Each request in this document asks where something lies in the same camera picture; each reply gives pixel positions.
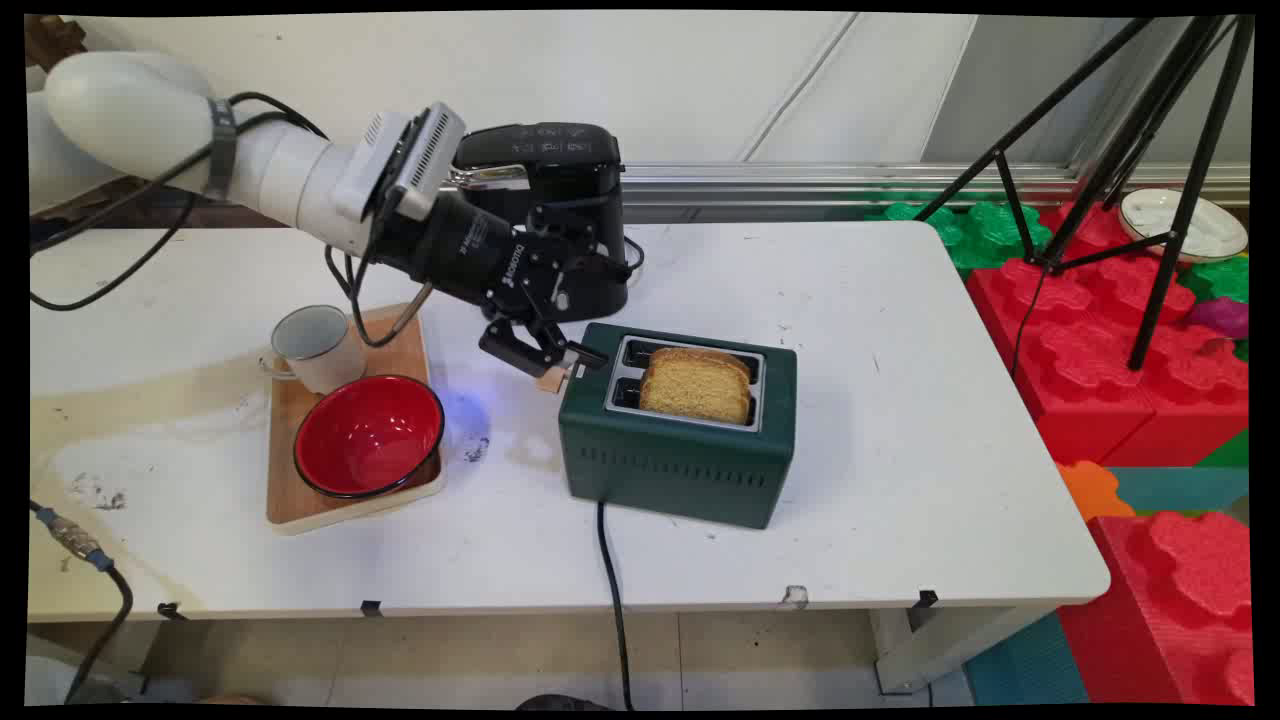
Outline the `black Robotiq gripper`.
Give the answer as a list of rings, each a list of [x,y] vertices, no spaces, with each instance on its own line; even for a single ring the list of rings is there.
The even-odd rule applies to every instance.
[[[492,320],[483,351],[535,379],[567,354],[593,370],[609,364],[608,354],[570,341],[556,323],[607,315],[604,197],[526,200],[517,224],[449,193],[413,219],[398,209],[403,197],[399,190],[379,193],[378,263],[480,307]],[[534,343],[513,324],[525,325]]]

